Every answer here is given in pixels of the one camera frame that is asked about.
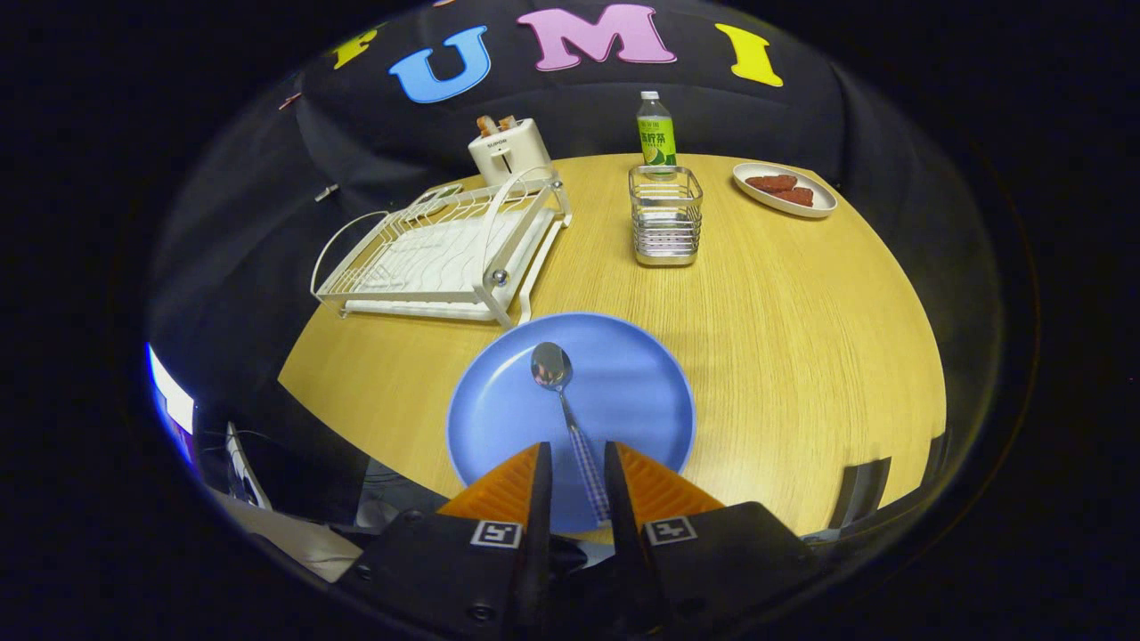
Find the yellow letter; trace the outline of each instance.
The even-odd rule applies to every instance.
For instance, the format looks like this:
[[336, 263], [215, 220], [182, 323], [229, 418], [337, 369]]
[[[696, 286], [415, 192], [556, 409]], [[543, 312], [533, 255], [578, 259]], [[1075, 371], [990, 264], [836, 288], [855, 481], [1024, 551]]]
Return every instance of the yellow letter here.
[[766, 49], [767, 40], [726, 24], [717, 23], [716, 27], [728, 36], [732, 49], [736, 52], [736, 64], [732, 65], [732, 73], [772, 87], [783, 87], [783, 80], [772, 71], [772, 62], [768, 60]]
[[344, 44], [341, 44], [336, 49], [333, 49], [333, 52], [336, 54], [336, 64], [333, 65], [333, 68], [334, 70], [341, 68], [342, 66], [348, 64], [349, 60], [363, 54], [364, 50], [368, 48], [368, 43], [372, 42], [373, 38], [376, 38], [375, 29], [368, 30], [361, 33], [360, 35], [357, 35], [352, 40], [349, 40]]

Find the spoon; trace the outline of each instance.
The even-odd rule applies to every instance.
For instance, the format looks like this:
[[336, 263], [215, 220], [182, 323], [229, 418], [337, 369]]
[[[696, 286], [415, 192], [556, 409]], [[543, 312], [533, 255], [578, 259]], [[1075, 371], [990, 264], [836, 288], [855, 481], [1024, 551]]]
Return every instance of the spoon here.
[[586, 497], [589, 498], [589, 506], [594, 510], [597, 525], [606, 525], [610, 521], [610, 500], [605, 495], [605, 485], [602, 482], [602, 474], [597, 472], [594, 454], [589, 451], [589, 440], [578, 427], [578, 420], [573, 417], [573, 412], [570, 411], [563, 393], [565, 387], [570, 384], [570, 379], [573, 378], [570, 357], [552, 342], [538, 343], [530, 355], [530, 373], [535, 376], [536, 383], [559, 392], [562, 413], [567, 416], [567, 430], [570, 431], [570, 443], [573, 444], [573, 456], [578, 461], [578, 472], [581, 473], [581, 480], [586, 485]]

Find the letter m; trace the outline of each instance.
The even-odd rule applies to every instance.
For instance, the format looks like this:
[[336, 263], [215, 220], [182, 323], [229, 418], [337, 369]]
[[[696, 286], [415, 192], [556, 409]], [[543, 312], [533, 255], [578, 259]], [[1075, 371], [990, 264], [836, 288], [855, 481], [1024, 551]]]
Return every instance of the letter m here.
[[567, 50], [572, 43], [595, 62], [603, 62], [621, 38], [618, 58], [627, 63], [673, 63], [677, 56], [665, 48], [653, 26], [652, 7], [641, 5], [610, 5], [602, 11], [597, 24], [589, 24], [563, 9], [543, 9], [519, 16], [519, 24], [530, 25], [543, 50], [538, 71], [570, 68], [581, 63], [581, 57]]

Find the light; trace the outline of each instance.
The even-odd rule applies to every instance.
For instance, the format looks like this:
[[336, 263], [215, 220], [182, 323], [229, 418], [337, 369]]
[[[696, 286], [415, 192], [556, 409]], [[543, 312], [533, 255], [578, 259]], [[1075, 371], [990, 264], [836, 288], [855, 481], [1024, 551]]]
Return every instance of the light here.
[[187, 433], [193, 435], [194, 399], [182, 388], [178, 387], [174, 379], [170, 378], [170, 373], [158, 362], [158, 357], [155, 356], [150, 343], [147, 343], [146, 349], [150, 355], [150, 375], [154, 378], [154, 383], [158, 388], [158, 391], [162, 396], [166, 397], [166, 414], [178, 423], [178, 427], [186, 430]]

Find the wooden table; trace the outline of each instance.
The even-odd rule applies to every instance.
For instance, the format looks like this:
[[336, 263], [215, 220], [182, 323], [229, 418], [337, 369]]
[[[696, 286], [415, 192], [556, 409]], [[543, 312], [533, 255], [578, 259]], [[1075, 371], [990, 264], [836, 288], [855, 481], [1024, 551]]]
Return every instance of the wooden table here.
[[[883, 505], [918, 487], [930, 439], [945, 428], [942, 364], [914, 290], [866, 221], [841, 196], [825, 219], [780, 213], [733, 185], [732, 168], [749, 159], [685, 154], [678, 162], [705, 188], [697, 262], [643, 267], [626, 178], [640, 160], [554, 162], [575, 216], [535, 286], [535, 316], [610, 314], [657, 336], [697, 399], [684, 477], [725, 504], [759, 501], [804, 535], [828, 527], [845, 465], [891, 457]], [[341, 319], [320, 306], [278, 380], [377, 461], [454, 496], [463, 484], [447, 454], [448, 404], [503, 331]]]

